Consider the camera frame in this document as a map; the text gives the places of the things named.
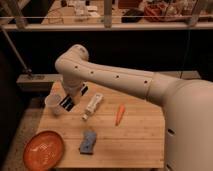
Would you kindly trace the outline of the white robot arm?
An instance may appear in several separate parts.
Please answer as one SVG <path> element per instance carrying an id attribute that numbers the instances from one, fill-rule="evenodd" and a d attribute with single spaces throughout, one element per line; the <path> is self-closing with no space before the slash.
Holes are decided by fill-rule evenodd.
<path id="1" fill-rule="evenodd" d="M 162 108 L 164 171 L 213 171 L 213 82 L 98 65 L 79 44 L 57 58 L 65 91 L 75 98 L 90 81 Z"/>

